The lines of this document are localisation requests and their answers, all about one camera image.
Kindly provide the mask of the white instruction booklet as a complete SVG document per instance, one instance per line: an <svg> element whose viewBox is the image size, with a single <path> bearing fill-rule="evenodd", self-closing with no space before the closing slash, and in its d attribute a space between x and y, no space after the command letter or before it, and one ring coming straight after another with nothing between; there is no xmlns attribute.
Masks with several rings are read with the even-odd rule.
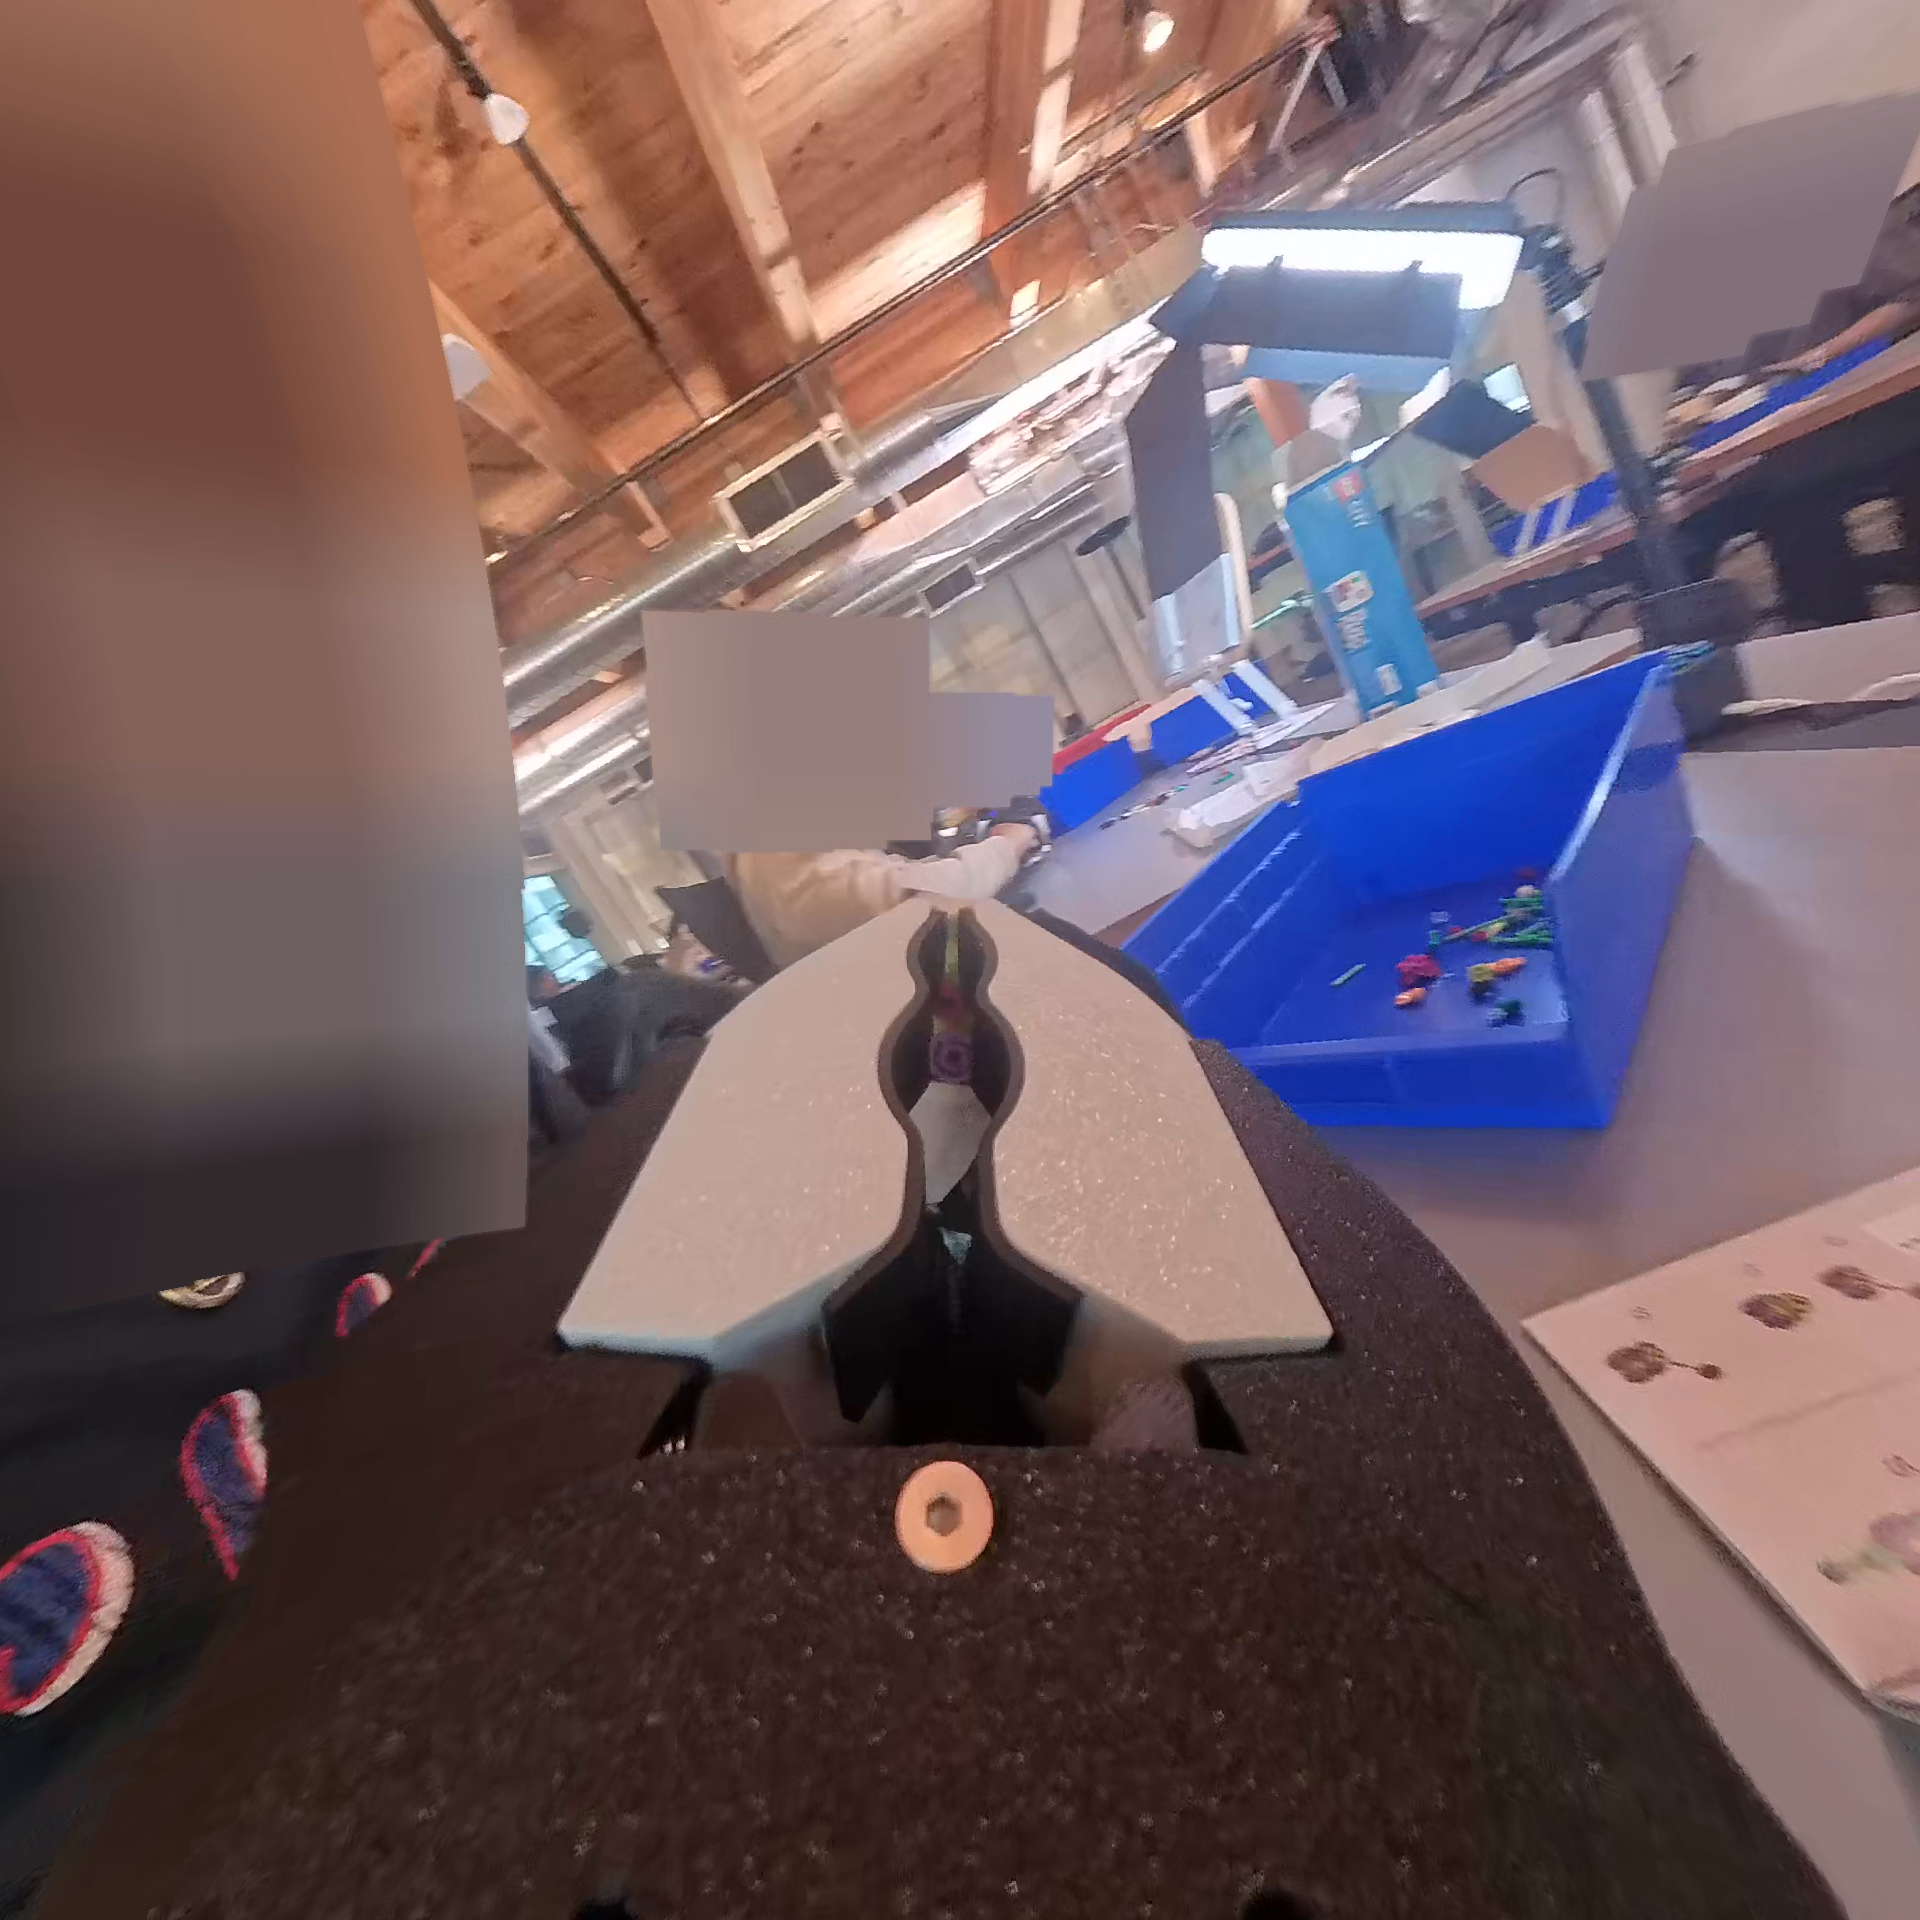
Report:
<svg viewBox="0 0 1920 1920"><path fill-rule="evenodd" d="M1524 1333L1836 1670L1915 1725L1915 1169Z"/></svg>

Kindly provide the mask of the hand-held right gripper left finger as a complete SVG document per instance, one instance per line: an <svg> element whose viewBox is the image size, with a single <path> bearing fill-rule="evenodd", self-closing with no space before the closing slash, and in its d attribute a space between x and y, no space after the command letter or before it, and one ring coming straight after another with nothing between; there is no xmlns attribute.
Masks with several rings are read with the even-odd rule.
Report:
<svg viewBox="0 0 1920 1920"><path fill-rule="evenodd" d="M873 1411L943 1289L910 1109L945 923L900 902L710 1034L563 1346L766 1375L793 1411Z"/></svg>

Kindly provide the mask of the person's dark clothing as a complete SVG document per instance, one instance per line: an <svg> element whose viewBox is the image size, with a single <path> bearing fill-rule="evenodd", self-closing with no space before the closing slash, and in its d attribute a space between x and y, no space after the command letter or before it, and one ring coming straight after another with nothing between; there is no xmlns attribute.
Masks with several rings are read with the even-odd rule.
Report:
<svg viewBox="0 0 1920 1920"><path fill-rule="evenodd" d="M167 1711L259 1531L344 1519L348 1591L466 1481L526 1230L403 1238L6 1326L6 1915Z"/></svg>

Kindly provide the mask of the small blue plastic bin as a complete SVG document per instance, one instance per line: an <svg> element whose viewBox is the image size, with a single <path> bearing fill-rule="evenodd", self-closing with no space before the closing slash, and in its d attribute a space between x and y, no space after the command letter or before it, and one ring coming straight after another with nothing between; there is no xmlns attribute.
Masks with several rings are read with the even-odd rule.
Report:
<svg viewBox="0 0 1920 1920"><path fill-rule="evenodd" d="M1162 774L1238 739L1299 717L1304 709L1255 663L1201 678L1068 739L1041 791L1057 831L1089 825L1144 778Z"/></svg>

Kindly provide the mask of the grey desk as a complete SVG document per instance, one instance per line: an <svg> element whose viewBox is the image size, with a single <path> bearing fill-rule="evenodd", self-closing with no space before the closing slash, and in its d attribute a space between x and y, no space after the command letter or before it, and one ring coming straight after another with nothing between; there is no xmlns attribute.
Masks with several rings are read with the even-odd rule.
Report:
<svg viewBox="0 0 1920 1920"><path fill-rule="evenodd" d="M1522 1323L1915 1165L1915 620L1758 641L1761 697L1842 694L1687 754L1696 849L1615 1123L1336 1130L1513 1337L1698 1705L1850 1915L1915 1915L1915 1734L1807 1636Z"/></svg>

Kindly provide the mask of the bright studio light panel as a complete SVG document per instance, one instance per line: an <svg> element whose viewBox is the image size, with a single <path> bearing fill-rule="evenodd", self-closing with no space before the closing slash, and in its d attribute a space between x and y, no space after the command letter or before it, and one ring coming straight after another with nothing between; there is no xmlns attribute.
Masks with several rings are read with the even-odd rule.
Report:
<svg viewBox="0 0 1920 1920"><path fill-rule="evenodd" d="M1524 250L1520 218L1500 202L1224 212L1147 323L1182 347L1242 347L1255 371L1441 369L1500 308Z"/></svg>

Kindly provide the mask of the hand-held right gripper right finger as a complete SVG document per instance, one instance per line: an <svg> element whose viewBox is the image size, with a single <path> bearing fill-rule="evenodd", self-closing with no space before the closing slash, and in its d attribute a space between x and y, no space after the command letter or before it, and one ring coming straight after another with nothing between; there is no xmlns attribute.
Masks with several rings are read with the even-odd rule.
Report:
<svg viewBox="0 0 1920 1920"><path fill-rule="evenodd" d="M1113 1411L1201 1359L1322 1353L1330 1316L1175 1014L1107 954L971 915L1003 1092L968 1314L1035 1411Z"/></svg>

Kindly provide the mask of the black light stand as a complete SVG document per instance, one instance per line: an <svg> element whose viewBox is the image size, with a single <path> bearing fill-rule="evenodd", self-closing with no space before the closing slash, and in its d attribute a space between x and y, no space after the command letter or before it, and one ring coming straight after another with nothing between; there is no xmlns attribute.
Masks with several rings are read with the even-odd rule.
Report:
<svg viewBox="0 0 1920 1920"><path fill-rule="evenodd" d="M1577 268L1558 225L1520 222L1520 268L1538 284L1547 327L1569 359L1595 419L1617 481L1617 501L1632 522L1639 565L1639 635L1647 652L1666 652L1671 694L1689 745L1721 729L1721 709L1738 697L1732 604L1689 569L1657 475L1625 417L1618 385L1587 373L1592 274Z"/></svg>

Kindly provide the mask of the blue printed carton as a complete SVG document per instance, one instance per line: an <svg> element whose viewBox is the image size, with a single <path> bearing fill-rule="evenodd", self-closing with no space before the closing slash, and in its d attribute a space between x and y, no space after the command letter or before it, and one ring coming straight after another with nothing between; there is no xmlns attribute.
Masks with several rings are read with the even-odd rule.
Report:
<svg viewBox="0 0 1920 1920"><path fill-rule="evenodd" d="M1324 468L1288 492L1288 541L1360 719L1438 690L1438 666L1368 471Z"/></svg>

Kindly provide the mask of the pile of small toy bricks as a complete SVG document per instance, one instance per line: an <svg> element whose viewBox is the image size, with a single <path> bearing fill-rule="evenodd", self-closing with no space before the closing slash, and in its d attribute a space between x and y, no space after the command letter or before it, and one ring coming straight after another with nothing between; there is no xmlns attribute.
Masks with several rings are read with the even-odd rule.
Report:
<svg viewBox="0 0 1920 1920"><path fill-rule="evenodd" d="M1306 964L1306 1034L1402 1039L1562 1025L1562 963L1546 866L1362 899Z"/></svg>

